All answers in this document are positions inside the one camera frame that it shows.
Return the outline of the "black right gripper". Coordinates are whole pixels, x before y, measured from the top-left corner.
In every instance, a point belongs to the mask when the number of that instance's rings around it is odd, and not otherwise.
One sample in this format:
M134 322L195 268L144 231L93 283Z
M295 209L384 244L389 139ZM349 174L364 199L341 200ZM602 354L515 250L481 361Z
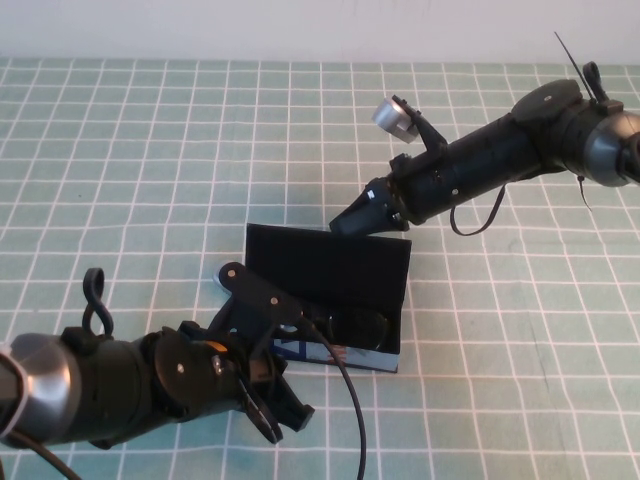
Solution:
M366 184L361 194L330 223L332 233L366 236L384 232L403 232L409 224L421 225L442 213L449 194L446 182L448 147L440 146L415 157L402 153L389 165L386 178Z

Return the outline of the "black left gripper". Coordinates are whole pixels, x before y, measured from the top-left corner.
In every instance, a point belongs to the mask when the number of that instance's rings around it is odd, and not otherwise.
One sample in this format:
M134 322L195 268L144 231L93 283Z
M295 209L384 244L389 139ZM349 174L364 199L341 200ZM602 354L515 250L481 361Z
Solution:
M283 439L280 424L294 432L307 426L315 409L303 404L284 379L284 360L265 350L252 358L252 346L236 334L209 329L202 329L201 333L204 351L204 379L199 381L201 416L244 411L271 444Z

